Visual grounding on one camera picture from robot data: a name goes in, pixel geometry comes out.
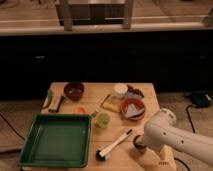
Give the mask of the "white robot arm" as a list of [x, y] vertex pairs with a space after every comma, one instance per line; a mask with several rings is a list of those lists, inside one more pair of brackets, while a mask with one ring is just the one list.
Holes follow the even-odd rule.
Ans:
[[213, 138], [176, 128], [176, 115], [161, 108], [144, 125], [143, 144], [159, 152], [168, 145], [213, 166]]

